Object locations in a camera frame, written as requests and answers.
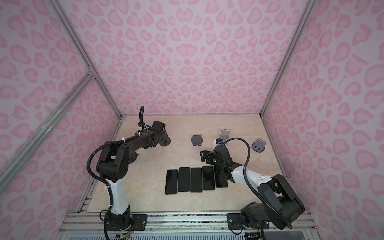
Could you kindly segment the grey-edged smartphone front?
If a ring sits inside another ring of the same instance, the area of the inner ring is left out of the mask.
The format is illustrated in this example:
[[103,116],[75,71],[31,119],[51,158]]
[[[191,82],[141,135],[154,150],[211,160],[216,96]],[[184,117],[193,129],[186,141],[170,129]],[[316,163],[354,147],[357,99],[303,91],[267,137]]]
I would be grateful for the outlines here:
[[202,167],[202,176],[203,176],[203,190],[215,190],[215,173],[213,166],[203,166]]

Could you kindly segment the pink-edged smartphone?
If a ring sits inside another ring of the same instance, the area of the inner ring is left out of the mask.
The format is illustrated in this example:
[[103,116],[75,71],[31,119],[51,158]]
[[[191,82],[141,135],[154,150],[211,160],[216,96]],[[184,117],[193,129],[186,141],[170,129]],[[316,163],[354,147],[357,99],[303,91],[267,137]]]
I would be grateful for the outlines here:
[[191,193],[201,193],[203,191],[202,168],[191,168],[190,191]]

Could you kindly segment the green-edged smartphone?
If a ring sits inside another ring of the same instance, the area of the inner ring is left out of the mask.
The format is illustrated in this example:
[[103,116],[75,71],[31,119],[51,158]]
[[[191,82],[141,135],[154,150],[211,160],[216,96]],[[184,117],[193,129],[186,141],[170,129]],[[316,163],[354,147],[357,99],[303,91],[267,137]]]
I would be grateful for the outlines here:
[[214,167],[214,175],[215,175],[215,183],[216,188],[227,188],[228,187],[228,179],[225,172],[221,169]]

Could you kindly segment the blue-edged smartphone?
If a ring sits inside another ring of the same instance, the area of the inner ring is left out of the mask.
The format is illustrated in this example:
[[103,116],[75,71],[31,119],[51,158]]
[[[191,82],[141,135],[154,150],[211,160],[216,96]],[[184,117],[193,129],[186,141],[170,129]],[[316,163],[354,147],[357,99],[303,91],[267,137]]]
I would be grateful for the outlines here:
[[178,192],[189,192],[191,187],[191,168],[181,167],[178,174]]

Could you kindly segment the silver smartphone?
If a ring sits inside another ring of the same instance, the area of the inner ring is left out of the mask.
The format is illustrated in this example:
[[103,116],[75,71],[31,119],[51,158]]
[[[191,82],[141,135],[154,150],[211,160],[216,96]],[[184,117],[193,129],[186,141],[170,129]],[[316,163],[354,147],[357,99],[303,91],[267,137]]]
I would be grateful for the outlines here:
[[167,170],[165,194],[175,195],[178,192],[178,170]]

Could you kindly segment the dark round front phone stand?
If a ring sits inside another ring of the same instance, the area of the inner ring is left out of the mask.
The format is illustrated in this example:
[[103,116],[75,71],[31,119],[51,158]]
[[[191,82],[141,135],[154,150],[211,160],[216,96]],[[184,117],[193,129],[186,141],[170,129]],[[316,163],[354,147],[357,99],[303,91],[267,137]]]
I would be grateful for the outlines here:
[[134,163],[134,162],[136,161],[136,159],[137,159],[138,156],[139,156],[139,155],[138,155],[136,152],[131,153],[131,154],[129,155],[129,160],[128,160],[129,164]]

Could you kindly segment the dark round phone stand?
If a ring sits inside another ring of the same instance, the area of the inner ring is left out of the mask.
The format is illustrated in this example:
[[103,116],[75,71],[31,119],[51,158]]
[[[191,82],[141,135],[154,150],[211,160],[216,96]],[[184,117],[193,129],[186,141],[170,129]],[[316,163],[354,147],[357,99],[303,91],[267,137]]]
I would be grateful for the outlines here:
[[136,159],[137,159],[138,156],[139,156],[139,155],[138,155],[136,152],[131,153],[131,154],[129,155],[129,160],[128,160],[129,164],[134,163],[134,162],[136,161]]
[[203,140],[201,135],[193,135],[191,137],[191,143],[192,143],[193,147],[202,146],[203,141],[204,140]]

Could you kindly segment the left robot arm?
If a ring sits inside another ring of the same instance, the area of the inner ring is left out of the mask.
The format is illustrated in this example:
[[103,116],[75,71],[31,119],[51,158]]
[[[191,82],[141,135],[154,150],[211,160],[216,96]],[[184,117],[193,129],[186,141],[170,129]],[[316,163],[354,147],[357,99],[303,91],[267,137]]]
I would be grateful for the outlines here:
[[166,125],[154,121],[151,126],[140,123],[139,130],[130,138],[119,141],[108,141],[101,148],[96,171],[99,181],[106,185],[110,204],[105,213],[105,230],[130,231],[134,228],[131,208],[126,196],[123,178],[138,157],[139,149],[165,147],[171,143]]

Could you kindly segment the dark round phone stand centre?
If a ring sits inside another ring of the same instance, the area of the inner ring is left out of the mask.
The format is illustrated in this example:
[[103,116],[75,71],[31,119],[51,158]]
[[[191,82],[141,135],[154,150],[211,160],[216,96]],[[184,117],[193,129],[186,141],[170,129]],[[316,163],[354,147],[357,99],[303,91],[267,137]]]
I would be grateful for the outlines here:
[[193,147],[202,146],[203,141],[204,140],[203,140],[201,135],[193,135],[191,137],[191,143],[192,143]]

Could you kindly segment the white folding phone stand right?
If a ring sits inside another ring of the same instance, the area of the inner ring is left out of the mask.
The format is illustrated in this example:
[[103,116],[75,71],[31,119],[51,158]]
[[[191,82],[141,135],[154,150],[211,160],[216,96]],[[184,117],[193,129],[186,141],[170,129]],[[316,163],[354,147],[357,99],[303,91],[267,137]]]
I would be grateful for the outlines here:
[[223,142],[225,142],[225,141],[227,141],[227,140],[230,138],[230,135],[231,135],[231,132],[230,132],[229,130],[222,129],[222,130],[220,131],[220,136],[219,136],[219,138],[220,138]]

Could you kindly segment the grey round stand right side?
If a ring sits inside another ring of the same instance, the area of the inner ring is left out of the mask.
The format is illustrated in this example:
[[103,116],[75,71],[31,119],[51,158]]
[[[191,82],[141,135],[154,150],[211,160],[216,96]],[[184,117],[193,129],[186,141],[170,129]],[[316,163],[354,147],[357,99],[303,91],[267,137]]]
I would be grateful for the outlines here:
[[257,153],[262,153],[265,150],[266,147],[266,142],[262,139],[257,139],[253,144],[252,144],[252,149],[257,152]]

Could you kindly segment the aluminium frame post back left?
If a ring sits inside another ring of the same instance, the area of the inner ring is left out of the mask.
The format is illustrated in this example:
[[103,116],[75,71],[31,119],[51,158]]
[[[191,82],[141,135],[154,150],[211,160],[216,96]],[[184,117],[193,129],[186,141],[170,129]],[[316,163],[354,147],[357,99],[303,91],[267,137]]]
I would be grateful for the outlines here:
[[57,16],[60,24],[62,25],[62,27],[66,31],[68,37],[72,41],[72,43],[73,43],[75,49],[77,50],[78,54],[80,55],[81,59],[83,60],[83,62],[88,67],[89,72],[95,76],[95,81],[96,81],[99,89],[101,90],[102,94],[106,98],[108,104],[112,108],[113,112],[115,113],[117,118],[119,120],[121,120],[123,117],[123,114],[121,113],[121,111],[117,107],[117,104],[115,103],[114,99],[112,98],[112,95],[108,91],[106,85],[103,83],[102,78],[99,75],[98,71],[96,70],[96,67],[95,67],[93,61],[91,60],[89,53],[87,52],[87,50],[86,50],[84,44],[82,43],[79,35],[75,31],[75,29],[74,29],[74,27],[70,21],[70,18],[68,17],[66,12],[64,11],[63,6],[61,5],[60,1],[49,0],[49,1],[47,1],[47,3],[52,8],[54,14]]

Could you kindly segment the aluminium frame post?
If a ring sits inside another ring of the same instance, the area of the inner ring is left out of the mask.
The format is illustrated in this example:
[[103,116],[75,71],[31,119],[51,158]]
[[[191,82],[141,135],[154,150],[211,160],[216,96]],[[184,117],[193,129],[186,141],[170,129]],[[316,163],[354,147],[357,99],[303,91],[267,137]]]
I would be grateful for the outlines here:
[[62,25],[62,27],[66,31],[68,37],[72,41],[72,43],[73,43],[75,49],[77,50],[78,54],[80,55],[81,59],[83,60],[83,62],[88,67],[89,72],[95,76],[95,81],[96,81],[99,89],[101,90],[102,94],[106,98],[108,104],[112,108],[113,112],[115,113],[117,118],[119,120],[121,120],[123,117],[123,114],[121,113],[121,111],[117,107],[117,104],[115,103],[114,99],[112,98],[112,95],[108,91],[106,85],[103,83],[102,78],[99,75],[98,71],[96,70],[96,67],[95,67],[93,61],[91,60],[89,53],[87,52],[87,50],[86,50],[84,44],[82,43],[79,35],[75,31],[75,29],[74,29],[74,27],[70,21],[70,18],[68,17],[66,12],[64,11],[63,6],[61,5],[60,1],[49,0],[49,1],[47,1],[47,3],[52,8],[54,14],[57,16],[60,24]]
[[316,7],[318,5],[319,1],[316,0],[309,0],[306,2],[306,5],[304,7],[303,13],[301,17],[299,18],[298,25],[293,32],[293,35],[291,37],[291,40],[289,41],[288,47],[285,50],[284,57],[279,65],[277,74],[275,75],[275,78],[272,82],[271,88],[268,92],[266,101],[262,107],[262,110],[260,112],[260,117],[263,119],[266,115],[266,112],[268,110],[268,107],[272,101],[272,98],[274,96],[274,93],[276,92],[276,89],[280,83],[280,81],[283,78],[283,74],[285,73],[287,67],[289,66],[289,63],[291,61],[291,58],[293,57],[295,50],[297,48],[297,45],[313,15],[313,12],[316,10]]

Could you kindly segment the aluminium frame post back right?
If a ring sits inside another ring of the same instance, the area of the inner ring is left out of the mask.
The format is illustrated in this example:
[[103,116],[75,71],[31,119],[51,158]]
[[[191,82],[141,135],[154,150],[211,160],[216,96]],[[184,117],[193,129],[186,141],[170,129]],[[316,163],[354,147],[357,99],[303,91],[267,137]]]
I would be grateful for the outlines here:
[[293,57],[295,50],[297,48],[297,45],[313,15],[313,12],[316,10],[316,7],[318,5],[319,1],[316,0],[309,0],[306,2],[306,5],[304,7],[303,13],[301,17],[299,18],[298,25],[293,32],[293,35],[291,37],[291,40],[289,41],[288,47],[285,50],[284,57],[279,65],[277,74],[275,75],[275,78],[272,82],[271,88],[268,92],[266,101],[262,107],[262,110],[260,112],[260,117],[263,119],[266,115],[266,112],[268,110],[268,107],[272,101],[272,98],[274,96],[274,93],[276,92],[276,89],[280,83],[280,81],[283,78],[283,74],[285,73],[287,67],[289,66],[289,63],[291,61],[291,58]]

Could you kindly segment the aluminium diagonal frame beam left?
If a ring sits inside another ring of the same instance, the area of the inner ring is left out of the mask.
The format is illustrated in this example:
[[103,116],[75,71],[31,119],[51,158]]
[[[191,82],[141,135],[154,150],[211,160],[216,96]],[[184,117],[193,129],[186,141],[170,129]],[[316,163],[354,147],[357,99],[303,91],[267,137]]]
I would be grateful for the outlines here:
[[86,90],[88,85],[94,79],[94,75],[95,72],[90,71],[84,76],[81,82],[75,86],[70,94],[66,96],[53,113],[34,132],[32,137],[20,148],[20,151],[16,153],[5,166],[4,170],[1,172],[1,193],[5,191],[8,185],[25,166],[31,155],[41,146],[72,105]]

